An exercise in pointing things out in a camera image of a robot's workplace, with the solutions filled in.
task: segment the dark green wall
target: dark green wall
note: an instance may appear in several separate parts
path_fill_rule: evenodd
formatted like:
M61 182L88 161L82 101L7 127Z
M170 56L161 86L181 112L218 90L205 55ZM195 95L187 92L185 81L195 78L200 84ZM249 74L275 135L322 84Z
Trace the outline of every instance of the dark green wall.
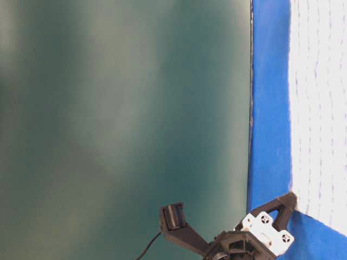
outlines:
M0 0L0 259L132 260L178 201L208 241L234 227L248 2Z

